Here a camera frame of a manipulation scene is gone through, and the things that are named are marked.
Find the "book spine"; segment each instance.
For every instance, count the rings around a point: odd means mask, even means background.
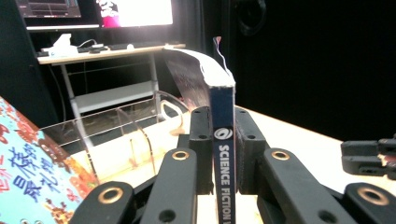
[[[219,223],[235,223],[234,88],[211,88],[210,120]]]

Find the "book cover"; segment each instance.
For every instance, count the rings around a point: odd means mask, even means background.
[[[67,223],[95,183],[0,97],[0,223]]]
[[[232,74],[213,58],[165,49],[165,61],[189,110],[209,107],[219,223],[235,223],[234,96]]]

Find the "desk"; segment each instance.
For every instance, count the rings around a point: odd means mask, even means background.
[[[346,185],[350,183],[366,182],[386,189],[396,196],[396,181],[391,181],[386,177],[345,173],[341,164],[341,141],[251,110],[248,110],[248,112],[259,126],[270,147],[284,148],[295,154],[322,185],[343,193]],[[162,123],[161,126],[150,126],[145,129],[145,132],[152,142],[160,142],[162,147],[172,149],[176,147],[177,137],[164,137],[164,130],[169,130],[164,125],[175,127],[175,124],[178,124],[179,121],[175,119],[166,122],[169,123]],[[183,125],[183,130],[189,133],[190,123],[183,122]],[[120,175],[116,180],[128,182],[136,187],[153,175],[152,171],[149,170],[150,167],[132,170],[129,174]],[[198,195],[197,223],[215,223],[215,220],[217,220],[215,196]],[[237,223],[262,223],[256,205],[256,196],[236,195],[236,220]]]
[[[184,44],[167,45],[169,48],[185,48]],[[69,57],[39,57],[39,64],[59,65],[62,69],[64,83],[67,88],[70,104],[76,119],[81,117],[81,113],[93,111],[106,106],[122,104],[132,100],[144,98],[152,95],[159,89],[157,72],[155,67],[154,53],[161,51],[164,46],[141,48],[141,49],[121,49],[121,50],[104,50],[97,54],[79,53]],[[84,95],[76,96],[70,83],[66,65],[71,63],[85,63],[107,59],[116,59],[121,57],[132,57],[136,55],[148,55],[148,64],[151,79],[125,87],[119,87],[106,91],[99,91]]]

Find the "computer screen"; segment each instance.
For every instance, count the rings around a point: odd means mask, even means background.
[[[172,24],[171,0],[96,0],[102,27]]]
[[[99,27],[95,0],[15,0],[28,30]]]

